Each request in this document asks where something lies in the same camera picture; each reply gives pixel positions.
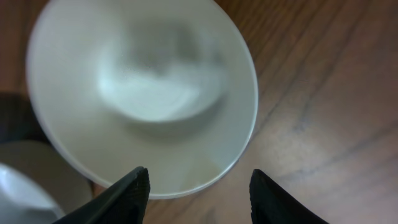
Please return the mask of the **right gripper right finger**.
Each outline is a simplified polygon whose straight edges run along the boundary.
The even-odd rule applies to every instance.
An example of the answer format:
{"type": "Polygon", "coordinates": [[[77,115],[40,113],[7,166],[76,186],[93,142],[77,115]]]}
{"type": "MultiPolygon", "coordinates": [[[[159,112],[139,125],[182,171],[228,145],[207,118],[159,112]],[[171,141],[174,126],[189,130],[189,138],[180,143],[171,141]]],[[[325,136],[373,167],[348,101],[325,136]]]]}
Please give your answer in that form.
{"type": "Polygon", "coordinates": [[[259,169],[253,170],[249,194],[253,224],[322,224],[326,222],[259,169]]]}

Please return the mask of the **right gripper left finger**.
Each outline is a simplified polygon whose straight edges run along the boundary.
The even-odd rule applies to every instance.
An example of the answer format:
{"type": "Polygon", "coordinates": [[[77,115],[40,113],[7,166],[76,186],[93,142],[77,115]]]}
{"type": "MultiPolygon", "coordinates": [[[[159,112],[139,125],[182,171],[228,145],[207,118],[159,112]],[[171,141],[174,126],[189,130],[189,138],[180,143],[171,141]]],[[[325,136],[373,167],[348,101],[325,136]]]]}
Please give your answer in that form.
{"type": "Polygon", "coordinates": [[[136,167],[94,200],[54,224],[142,224],[149,192],[148,170],[136,167]]]}

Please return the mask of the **grey plastic bowl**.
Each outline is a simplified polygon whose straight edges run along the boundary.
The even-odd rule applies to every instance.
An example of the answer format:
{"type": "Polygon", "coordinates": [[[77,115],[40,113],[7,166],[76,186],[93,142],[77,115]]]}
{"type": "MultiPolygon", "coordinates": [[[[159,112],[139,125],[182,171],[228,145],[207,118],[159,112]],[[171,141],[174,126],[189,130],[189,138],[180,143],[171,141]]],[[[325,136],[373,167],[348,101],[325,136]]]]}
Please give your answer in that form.
{"type": "Polygon", "coordinates": [[[88,180],[48,144],[1,145],[1,223],[53,223],[92,198],[88,180]]]}

